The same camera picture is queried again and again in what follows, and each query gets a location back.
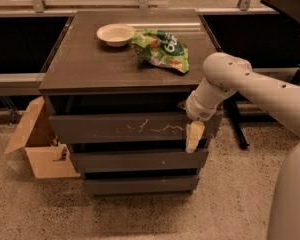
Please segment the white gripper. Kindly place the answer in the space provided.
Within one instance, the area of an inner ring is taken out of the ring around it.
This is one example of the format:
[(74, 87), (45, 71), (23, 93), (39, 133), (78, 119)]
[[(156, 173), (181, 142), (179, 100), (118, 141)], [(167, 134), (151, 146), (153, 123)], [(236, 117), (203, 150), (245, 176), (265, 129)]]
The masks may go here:
[(186, 152), (193, 153), (201, 140), (204, 131), (205, 124), (203, 122), (208, 121), (217, 110), (217, 107), (208, 107), (207, 105), (202, 105), (195, 97), (195, 93), (192, 92), (186, 101), (181, 101), (177, 104), (177, 107), (185, 110), (187, 116), (192, 121), (186, 127)]

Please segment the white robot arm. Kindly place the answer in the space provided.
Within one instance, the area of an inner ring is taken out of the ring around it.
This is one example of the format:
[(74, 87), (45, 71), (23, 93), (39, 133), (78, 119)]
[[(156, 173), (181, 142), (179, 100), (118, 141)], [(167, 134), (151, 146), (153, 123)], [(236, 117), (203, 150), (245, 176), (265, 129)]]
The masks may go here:
[[(202, 124), (218, 105), (238, 92), (300, 136), (300, 86), (258, 74), (251, 64), (226, 53), (203, 63), (203, 79), (179, 105)], [(282, 164), (273, 194), (267, 240), (300, 240), (300, 143)]]

